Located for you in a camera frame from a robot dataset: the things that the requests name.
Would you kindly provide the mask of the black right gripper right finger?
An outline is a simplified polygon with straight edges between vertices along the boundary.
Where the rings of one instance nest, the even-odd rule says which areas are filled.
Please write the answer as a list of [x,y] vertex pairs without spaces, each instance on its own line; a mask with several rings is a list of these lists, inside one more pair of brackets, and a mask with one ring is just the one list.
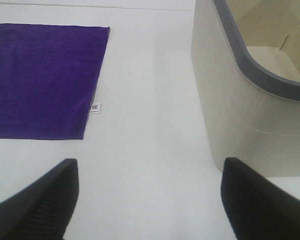
[[225,159],[220,194],[238,240],[300,240],[300,200],[238,158]]

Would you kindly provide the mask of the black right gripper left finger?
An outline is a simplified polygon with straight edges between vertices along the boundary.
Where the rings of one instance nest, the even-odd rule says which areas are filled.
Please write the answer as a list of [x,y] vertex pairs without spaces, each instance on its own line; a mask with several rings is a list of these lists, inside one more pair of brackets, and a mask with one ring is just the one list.
[[0,202],[0,240],[62,240],[79,196],[78,161],[61,161]]

